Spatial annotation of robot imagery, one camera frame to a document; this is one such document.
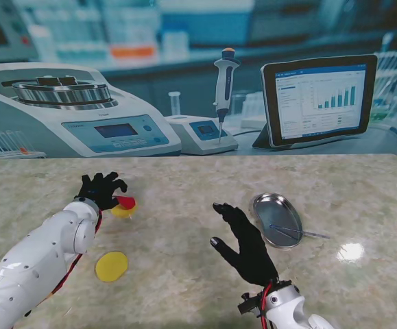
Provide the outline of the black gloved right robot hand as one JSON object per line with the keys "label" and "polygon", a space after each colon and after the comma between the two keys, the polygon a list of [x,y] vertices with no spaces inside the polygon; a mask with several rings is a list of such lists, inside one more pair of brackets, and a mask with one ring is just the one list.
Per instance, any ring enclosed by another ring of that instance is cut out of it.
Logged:
{"label": "black gloved right robot hand", "polygon": [[214,203],[213,209],[230,226],[239,245],[239,251],[236,252],[214,236],[210,244],[220,256],[250,284],[267,287],[269,283],[277,282],[278,272],[267,253],[261,232],[250,223],[245,213],[230,204]]}

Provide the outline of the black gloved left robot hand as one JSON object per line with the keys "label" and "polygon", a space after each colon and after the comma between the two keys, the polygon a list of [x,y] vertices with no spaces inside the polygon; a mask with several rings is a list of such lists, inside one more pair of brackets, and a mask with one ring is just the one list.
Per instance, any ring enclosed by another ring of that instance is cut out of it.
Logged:
{"label": "black gloved left robot hand", "polygon": [[82,187],[75,196],[79,201],[91,200],[100,210],[110,210],[119,204],[114,192],[120,189],[126,192],[128,185],[119,179],[119,174],[111,172],[104,176],[103,173],[96,173],[93,178],[89,175],[82,176]]}

